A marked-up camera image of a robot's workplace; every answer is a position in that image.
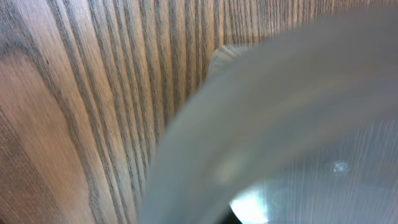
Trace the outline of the clear plastic container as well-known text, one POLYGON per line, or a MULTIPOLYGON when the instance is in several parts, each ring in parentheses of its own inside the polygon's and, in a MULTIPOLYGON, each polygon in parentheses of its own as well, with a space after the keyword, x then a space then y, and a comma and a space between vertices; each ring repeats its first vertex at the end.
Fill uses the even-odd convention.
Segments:
POLYGON ((396 6, 270 40, 213 76, 170 123, 139 223, 216 223, 251 183, 396 110, 396 6))

